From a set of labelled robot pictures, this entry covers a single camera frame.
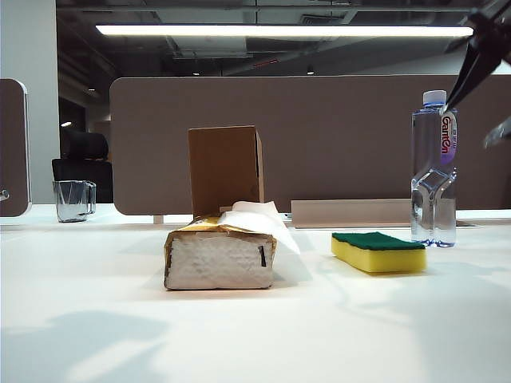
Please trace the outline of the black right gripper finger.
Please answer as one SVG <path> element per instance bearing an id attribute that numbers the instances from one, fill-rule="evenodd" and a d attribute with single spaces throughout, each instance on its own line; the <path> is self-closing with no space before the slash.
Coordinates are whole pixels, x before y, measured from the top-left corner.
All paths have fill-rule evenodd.
<path id="1" fill-rule="evenodd" d="M 457 38 L 447 45 L 445 53 L 452 53 L 463 45 L 466 45 L 465 59 L 446 99 L 445 110 L 453 109 L 462 102 L 502 61 L 502 37 L 496 34 Z"/>
<path id="2" fill-rule="evenodd" d="M 502 121 L 497 127 L 491 129 L 484 139 L 484 148 L 496 146 L 506 140 L 510 140 L 511 118 Z"/>

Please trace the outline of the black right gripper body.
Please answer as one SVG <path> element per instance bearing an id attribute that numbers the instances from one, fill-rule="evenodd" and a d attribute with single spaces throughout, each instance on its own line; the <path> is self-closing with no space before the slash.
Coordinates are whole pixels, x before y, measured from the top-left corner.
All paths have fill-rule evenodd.
<path id="1" fill-rule="evenodd" d="M 472 34 L 452 40 L 444 49 L 453 53 L 466 45 L 467 51 L 491 59 L 499 66 L 510 63 L 510 1 L 490 1 L 482 8 L 473 8 L 461 21 Z"/>

